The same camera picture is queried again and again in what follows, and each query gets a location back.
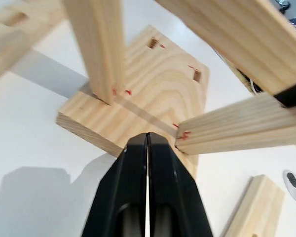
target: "clamp jaw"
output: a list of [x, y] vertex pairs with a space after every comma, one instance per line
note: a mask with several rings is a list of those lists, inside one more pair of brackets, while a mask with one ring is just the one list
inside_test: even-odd
[[147, 175], [150, 236], [213, 236], [194, 179], [155, 133], [128, 141], [99, 184], [82, 236], [144, 237]]

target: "mortise hole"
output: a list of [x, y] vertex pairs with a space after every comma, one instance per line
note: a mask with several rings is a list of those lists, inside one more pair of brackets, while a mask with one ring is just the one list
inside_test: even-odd
[[2, 23], [6, 26], [16, 26], [24, 21], [26, 21], [29, 17], [23, 12], [17, 12], [14, 15], [7, 18]]
[[193, 80], [197, 81], [197, 82], [200, 82], [201, 81], [201, 75], [202, 75], [201, 71], [198, 70], [198, 69], [195, 69], [194, 70]]
[[149, 48], [155, 48], [157, 43], [158, 43], [158, 40], [155, 37], [152, 37], [147, 46]]

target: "pine wood board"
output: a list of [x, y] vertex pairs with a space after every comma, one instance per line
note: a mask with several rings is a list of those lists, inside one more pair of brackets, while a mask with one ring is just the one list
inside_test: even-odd
[[[149, 48], [152, 38], [158, 40]], [[194, 67], [201, 72], [193, 80]], [[198, 156], [175, 147], [173, 126], [204, 113], [209, 69], [153, 27], [145, 29], [126, 51], [125, 89], [109, 106], [92, 95], [88, 86], [60, 110], [57, 123], [108, 153], [118, 156], [127, 141], [143, 132], [167, 138], [173, 150], [195, 177]]]
[[0, 75], [65, 14], [59, 0], [23, 0], [0, 10]]
[[251, 78], [277, 94], [296, 84], [296, 29], [267, 0], [156, 0]]
[[112, 104], [124, 79], [120, 0], [63, 0], [89, 76], [92, 92]]
[[296, 107], [283, 108], [271, 95], [255, 97], [179, 124], [178, 149], [189, 155], [296, 144]]
[[274, 237], [284, 197], [269, 177], [254, 177], [225, 237]]

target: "white table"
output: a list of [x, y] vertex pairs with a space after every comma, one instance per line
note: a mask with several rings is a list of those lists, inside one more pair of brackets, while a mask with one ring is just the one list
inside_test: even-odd
[[[251, 94], [220, 57], [152, 0], [124, 0], [129, 43], [146, 25], [211, 69], [207, 111]], [[86, 80], [70, 25], [62, 22], [0, 78], [0, 237], [76, 237], [114, 158], [55, 123], [58, 108]], [[278, 237], [296, 237], [296, 202], [282, 172], [296, 173], [296, 147], [201, 155], [197, 184], [216, 237], [222, 236], [251, 176], [286, 193]]]

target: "wooden plank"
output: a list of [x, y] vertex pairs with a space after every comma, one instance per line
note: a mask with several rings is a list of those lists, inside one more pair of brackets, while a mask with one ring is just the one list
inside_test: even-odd
[[0, 10], [0, 75], [64, 16], [59, 0], [24, 0]]
[[176, 145], [189, 154], [296, 144], [296, 107], [271, 95], [253, 98], [180, 123]]
[[274, 237], [284, 197], [266, 175], [254, 177], [225, 237]]
[[[157, 40], [149, 48], [152, 38]], [[193, 80], [194, 67], [201, 72]], [[60, 110], [57, 123], [108, 153], [118, 156], [127, 141], [143, 132], [166, 137], [195, 177], [198, 156], [174, 148], [177, 128], [204, 112], [209, 69], [153, 27], [148, 27], [126, 51], [125, 89], [111, 106], [82, 88]]]
[[266, 0], [156, 0], [256, 84], [296, 84], [296, 29]]
[[63, 0], [92, 92], [107, 104], [123, 88], [124, 38], [120, 0]]

